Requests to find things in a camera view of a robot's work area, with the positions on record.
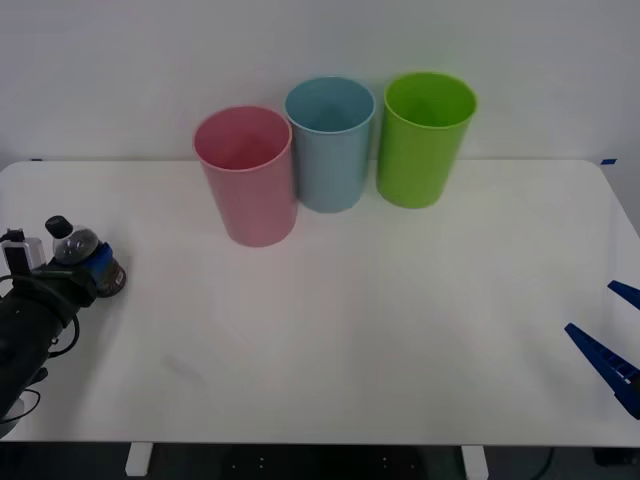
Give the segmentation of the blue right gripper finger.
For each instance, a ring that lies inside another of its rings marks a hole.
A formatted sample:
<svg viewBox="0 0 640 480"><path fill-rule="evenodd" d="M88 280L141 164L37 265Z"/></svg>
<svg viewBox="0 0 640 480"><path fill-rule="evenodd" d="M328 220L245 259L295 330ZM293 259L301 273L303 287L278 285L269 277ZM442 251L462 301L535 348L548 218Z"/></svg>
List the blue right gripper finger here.
<svg viewBox="0 0 640 480"><path fill-rule="evenodd" d="M565 332L602 377L614 397L635 419L639 418L639 369L609 350L573 323Z"/></svg>
<svg viewBox="0 0 640 480"><path fill-rule="evenodd" d="M640 308L640 290L621 283L619 281L611 281L607 285L608 289L619 295L635 308Z"/></svg>

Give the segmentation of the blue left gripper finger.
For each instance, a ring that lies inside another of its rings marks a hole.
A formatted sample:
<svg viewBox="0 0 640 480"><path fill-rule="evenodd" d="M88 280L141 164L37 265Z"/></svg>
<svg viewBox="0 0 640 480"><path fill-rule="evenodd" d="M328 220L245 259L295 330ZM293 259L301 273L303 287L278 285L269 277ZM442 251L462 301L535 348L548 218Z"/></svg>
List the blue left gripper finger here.
<svg viewBox="0 0 640 480"><path fill-rule="evenodd" d="M113 264L113 251L111 246L102 242L94 252L81 262L81 267L88 270L91 275L106 275Z"/></svg>

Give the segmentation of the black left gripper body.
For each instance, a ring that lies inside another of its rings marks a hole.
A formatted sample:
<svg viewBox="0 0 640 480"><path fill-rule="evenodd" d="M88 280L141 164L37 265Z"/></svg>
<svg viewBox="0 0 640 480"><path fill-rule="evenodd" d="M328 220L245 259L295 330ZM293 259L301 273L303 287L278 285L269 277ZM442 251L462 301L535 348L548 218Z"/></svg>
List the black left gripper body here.
<svg viewBox="0 0 640 480"><path fill-rule="evenodd" d="M84 267L70 269L46 266L31 272L58 295L77 308L88 308L97 298L97 286L92 274Z"/></svg>

